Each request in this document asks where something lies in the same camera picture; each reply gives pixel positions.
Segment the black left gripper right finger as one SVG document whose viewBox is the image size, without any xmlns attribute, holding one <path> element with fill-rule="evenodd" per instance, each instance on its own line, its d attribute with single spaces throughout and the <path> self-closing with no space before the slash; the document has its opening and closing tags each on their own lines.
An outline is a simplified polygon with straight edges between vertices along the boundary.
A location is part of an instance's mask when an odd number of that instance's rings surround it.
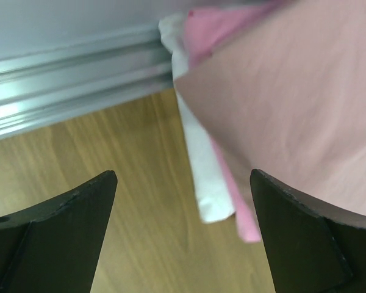
<svg viewBox="0 0 366 293">
<path fill-rule="evenodd" d="M 366 216 L 262 170 L 251 192 L 276 292 L 366 292 Z"/>
</svg>

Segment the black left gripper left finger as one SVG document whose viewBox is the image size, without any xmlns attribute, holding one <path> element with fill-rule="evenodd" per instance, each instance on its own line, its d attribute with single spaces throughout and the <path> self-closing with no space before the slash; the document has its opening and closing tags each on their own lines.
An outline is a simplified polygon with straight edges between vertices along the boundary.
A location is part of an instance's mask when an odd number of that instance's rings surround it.
<svg viewBox="0 0 366 293">
<path fill-rule="evenodd" d="M 0 292 L 90 292 L 117 185 L 109 170 L 0 217 Z"/>
</svg>

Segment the dusty pink t shirt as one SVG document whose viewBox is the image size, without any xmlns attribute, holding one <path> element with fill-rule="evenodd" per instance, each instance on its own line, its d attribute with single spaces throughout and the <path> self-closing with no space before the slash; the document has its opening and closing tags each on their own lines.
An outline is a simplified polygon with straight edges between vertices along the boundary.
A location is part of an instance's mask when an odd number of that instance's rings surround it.
<svg viewBox="0 0 366 293">
<path fill-rule="evenodd" d="M 241 164 L 366 215 L 366 1 L 297 1 L 176 85 Z"/>
</svg>

